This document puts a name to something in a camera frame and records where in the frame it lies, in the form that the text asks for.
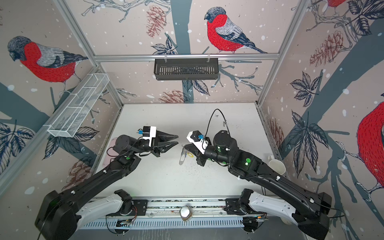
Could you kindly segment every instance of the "white work surface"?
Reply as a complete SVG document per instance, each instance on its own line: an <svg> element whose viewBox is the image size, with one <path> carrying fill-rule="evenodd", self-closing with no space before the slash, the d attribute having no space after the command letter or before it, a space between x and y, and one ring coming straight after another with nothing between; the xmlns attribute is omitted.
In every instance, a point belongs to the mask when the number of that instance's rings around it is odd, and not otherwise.
<svg viewBox="0 0 384 240"><path fill-rule="evenodd" d="M182 144L190 131L205 134L209 118L219 108L227 119L231 136L240 149L266 160L272 155L260 117L253 103L202 103L202 104L127 104L110 139L120 135L139 138L136 131L143 126L156 126L159 131L178 135L172 140L179 144L162 153L160 157L150 154L142 157L136 170L111 184L97 196L105 197L123 189L133 197L201 197L240 195L244 188L261 193L261 187L240 179L228 172L227 167L207 161L202 167L195 157L187 155L179 165ZM216 111L209 125L207 136L211 141L220 130L226 130L223 117ZM104 152L97 171L103 169Z"/></svg>

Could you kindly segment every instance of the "white mesh basket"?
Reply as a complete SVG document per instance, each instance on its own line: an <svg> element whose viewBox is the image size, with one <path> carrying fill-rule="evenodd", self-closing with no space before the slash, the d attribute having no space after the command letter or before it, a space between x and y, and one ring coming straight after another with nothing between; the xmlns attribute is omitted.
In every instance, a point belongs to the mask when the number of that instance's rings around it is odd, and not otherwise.
<svg viewBox="0 0 384 240"><path fill-rule="evenodd" d="M89 74L84 86L48 129L54 137L73 137L109 83L107 74Z"/></svg>

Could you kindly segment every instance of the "robotic arm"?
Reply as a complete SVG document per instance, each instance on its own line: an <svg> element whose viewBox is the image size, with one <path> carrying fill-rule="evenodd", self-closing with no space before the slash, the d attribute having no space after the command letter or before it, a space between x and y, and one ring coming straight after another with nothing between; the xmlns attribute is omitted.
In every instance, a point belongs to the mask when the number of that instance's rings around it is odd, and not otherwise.
<svg viewBox="0 0 384 240"><path fill-rule="evenodd" d="M187 139L192 143L185 145L185 149L196 156L200 166L204 166L207 160L226 164L228 171L238 179L259 184L282 198L267 197L244 189L238 200L239 211L230 211L227 205L225 210L228 214L269 212L295 223L305 234L324 240L329 228L327 214L332 202L328 194L310 192L279 175L258 157L240 150L236 140L227 131L218 132L213 145L199 131L190 132Z"/></svg>
<svg viewBox="0 0 384 240"><path fill-rule="evenodd" d="M61 193L52 191L43 200L35 226L47 240L67 240L81 226L110 213L120 210L122 215L132 209L132 197L124 190L98 201L90 202L103 189L127 176L138 166L140 153L151 152L156 157L167 152L178 142L178 138L156 130L156 127L143 127L143 139L121 135L113 147L120 154L103 170L86 179L79 185Z"/></svg>

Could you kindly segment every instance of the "black basket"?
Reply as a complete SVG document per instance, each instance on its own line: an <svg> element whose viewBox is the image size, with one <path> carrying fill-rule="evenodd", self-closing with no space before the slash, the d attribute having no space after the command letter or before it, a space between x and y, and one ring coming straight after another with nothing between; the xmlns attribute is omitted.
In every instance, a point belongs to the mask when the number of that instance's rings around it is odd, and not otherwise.
<svg viewBox="0 0 384 240"><path fill-rule="evenodd" d="M157 80L216 80L218 59L210 58L155 59Z"/></svg>

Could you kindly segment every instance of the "bird beak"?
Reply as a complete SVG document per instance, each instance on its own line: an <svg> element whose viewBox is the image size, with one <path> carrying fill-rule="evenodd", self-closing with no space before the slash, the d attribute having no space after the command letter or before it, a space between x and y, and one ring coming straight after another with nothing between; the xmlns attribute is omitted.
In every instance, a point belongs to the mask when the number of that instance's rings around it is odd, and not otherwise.
<svg viewBox="0 0 384 240"><path fill-rule="evenodd" d="M10 53L9 53L9 56L11 56L11 58L12 58L13 61L16 60L16 56L15 56L15 53L14 53L14 52L10 52Z"/></svg>

